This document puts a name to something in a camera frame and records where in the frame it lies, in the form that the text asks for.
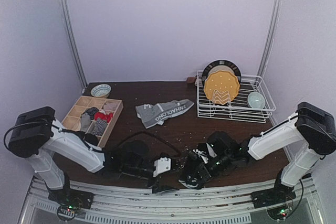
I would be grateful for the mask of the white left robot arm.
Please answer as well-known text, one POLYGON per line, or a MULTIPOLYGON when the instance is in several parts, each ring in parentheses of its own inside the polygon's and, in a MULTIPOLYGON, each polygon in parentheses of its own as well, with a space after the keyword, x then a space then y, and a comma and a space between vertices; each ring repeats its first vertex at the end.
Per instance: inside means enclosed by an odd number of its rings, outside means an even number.
POLYGON ((55 194, 69 194, 69 177, 55 164, 50 152, 105 178, 123 174, 146 179, 150 188, 155 186, 160 175, 177 168, 176 160, 165 154, 149 161, 138 151, 120 147, 107 151, 94 145, 95 140, 92 134, 64 128, 49 106, 20 114, 3 137, 5 148, 26 159, 55 194))

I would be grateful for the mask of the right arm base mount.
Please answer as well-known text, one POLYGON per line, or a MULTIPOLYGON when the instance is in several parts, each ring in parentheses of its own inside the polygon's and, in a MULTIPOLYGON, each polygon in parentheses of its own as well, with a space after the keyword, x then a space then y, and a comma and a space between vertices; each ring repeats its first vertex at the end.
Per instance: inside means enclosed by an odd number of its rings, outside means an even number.
POLYGON ((283 185, 280 177, 276 178, 273 188, 251 193, 254 208, 268 207, 267 214, 275 221, 283 221, 289 217, 291 209, 288 201, 295 198, 294 187, 283 185))

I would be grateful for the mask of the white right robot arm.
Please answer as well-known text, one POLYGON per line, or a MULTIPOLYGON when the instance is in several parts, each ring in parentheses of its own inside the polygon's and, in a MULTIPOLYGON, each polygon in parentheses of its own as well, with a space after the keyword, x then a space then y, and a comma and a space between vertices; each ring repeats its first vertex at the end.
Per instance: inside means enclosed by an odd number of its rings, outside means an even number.
POLYGON ((212 133, 188 154, 179 182, 201 189, 212 178, 263 159, 292 143, 303 141, 301 150, 278 174, 274 188, 290 190, 325 156, 335 152, 335 119, 332 114, 301 102, 286 120, 265 132, 237 143, 224 131, 212 133))

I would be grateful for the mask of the grey underwear white waistband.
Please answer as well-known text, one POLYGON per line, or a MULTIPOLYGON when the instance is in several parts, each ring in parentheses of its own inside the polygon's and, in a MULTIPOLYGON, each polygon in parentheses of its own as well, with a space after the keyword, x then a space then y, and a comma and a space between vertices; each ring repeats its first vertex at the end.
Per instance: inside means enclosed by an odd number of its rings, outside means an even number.
POLYGON ((80 118, 80 131, 87 132, 90 125, 91 125, 90 115, 87 113, 82 114, 80 118))

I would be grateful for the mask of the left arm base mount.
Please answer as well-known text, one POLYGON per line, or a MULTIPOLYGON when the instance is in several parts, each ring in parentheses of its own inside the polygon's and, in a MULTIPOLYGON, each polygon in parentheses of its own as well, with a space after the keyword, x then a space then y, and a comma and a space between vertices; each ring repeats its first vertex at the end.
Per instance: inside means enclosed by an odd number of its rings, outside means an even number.
POLYGON ((48 199, 59 204, 56 216, 63 222, 72 221, 83 209, 91 209, 94 194, 70 188, 70 179, 67 174, 65 174, 61 189, 47 187, 47 190, 48 199))

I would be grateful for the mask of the wooden compartment organizer box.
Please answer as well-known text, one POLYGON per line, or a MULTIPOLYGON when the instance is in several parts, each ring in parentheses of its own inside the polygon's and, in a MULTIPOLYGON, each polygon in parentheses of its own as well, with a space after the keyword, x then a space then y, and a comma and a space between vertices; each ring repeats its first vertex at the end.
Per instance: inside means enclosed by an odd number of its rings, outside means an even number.
MULTIPOLYGON (((95 97, 89 97, 89 96, 81 96, 76 103, 73 105, 73 107, 70 109, 70 111, 67 113, 66 117, 63 119, 62 124, 65 128, 73 131, 80 130, 80 118, 81 115, 84 113, 84 111, 88 108, 96 107, 99 109, 99 112, 102 112, 104 114, 108 114, 110 112, 113 113, 112 120, 108 123, 107 128, 105 129, 105 132, 102 136, 96 136, 99 140, 98 146, 99 147, 105 147, 110 134, 123 110, 123 102, 121 100, 115 100, 115 99, 107 99, 107 98, 95 98, 95 97), (106 111, 103 109, 103 105, 108 102, 118 102, 118 108, 115 111, 106 111)), ((90 133, 93 130, 95 120, 91 121, 91 125, 88 128, 86 133, 90 133)))

